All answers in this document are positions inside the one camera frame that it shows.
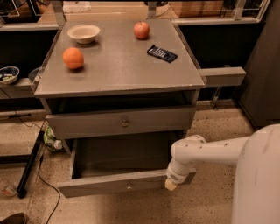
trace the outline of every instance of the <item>shoe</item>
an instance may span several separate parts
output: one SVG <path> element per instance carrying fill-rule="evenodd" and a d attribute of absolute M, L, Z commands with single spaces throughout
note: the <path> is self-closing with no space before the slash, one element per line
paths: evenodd
<path fill-rule="evenodd" d="M 0 221 L 0 224 L 25 224 L 27 222 L 27 216 L 24 213 L 15 213 L 4 220 Z"/>

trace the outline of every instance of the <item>speckled beige floor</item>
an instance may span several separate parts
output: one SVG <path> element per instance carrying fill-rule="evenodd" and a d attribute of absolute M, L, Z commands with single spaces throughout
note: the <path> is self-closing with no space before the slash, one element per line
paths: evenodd
<path fill-rule="evenodd" d="M 22 117 L 25 124 L 42 125 L 44 113 Z M 17 118 L 0 120 L 0 154 L 30 153 L 39 127 L 27 127 Z M 220 107 L 214 111 L 199 106 L 188 135 L 200 134 L 208 142 L 249 136 L 254 129 L 239 108 Z M 0 220 L 10 214 L 24 212 L 28 224 L 46 223 L 54 209 L 58 194 L 38 177 L 39 156 L 28 179 L 25 198 L 0 194 Z M 50 184 L 70 178 L 70 157 L 45 150 L 41 176 Z M 0 178 L 20 180 L 23 167 L 0 168 Z M 230 223 L 235 168 L 218 164 L 197 164 L 197 174 L 190 185 L 180 185 L 174 192 L 145 190 L 66 199 L 62 194 L 49 223 L 67 224 L 212 224 Z"/>

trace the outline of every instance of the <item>closed drawer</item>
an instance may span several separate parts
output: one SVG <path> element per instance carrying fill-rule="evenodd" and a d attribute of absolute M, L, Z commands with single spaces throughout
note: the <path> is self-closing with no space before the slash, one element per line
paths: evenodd
<path fill-rule="evenodd" d="M 75 139 L 71 179 L 58 188 L 67 198 L 164 188 L 177 139 L 175 132 Z"/>
<path fill-rule="evenodd" d="M 190 128 L 195 106 L 134 108 L 48 115 L 57 138 L 100 137 Z"/>

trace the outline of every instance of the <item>gray tabletop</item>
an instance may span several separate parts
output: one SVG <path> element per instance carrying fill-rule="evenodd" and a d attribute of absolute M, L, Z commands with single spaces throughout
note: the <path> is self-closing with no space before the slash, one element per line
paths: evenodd
<path fill-rule="evenodd" d="M 35 92 L 37 97 L 119 95 L 127 93 L 193 90 L 204 82 L 169 19 L 149 19 L 150 35 L 139 40 L 133 32 L 136 20 L 66 22 L 47 62 Z M 101 32 L 95 42 L 82 45 L 67 36 L 77 24 L 92 24 Z M 176 53 L 168 63 L 147 54 L 152 46 Z M 62 53 L 77 47 L 84 55 L 84 66 L 67 68 Z"/>

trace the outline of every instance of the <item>red apple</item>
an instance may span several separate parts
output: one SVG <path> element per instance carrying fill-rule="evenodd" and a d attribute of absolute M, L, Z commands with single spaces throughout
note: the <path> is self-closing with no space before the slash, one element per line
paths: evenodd
<path fill-rule="evenodd" d="M 133 32 L 138 39 L 146 39 L 150 33 L 150 26 L 146 22 L 137 22 L 134 25 Z"/>

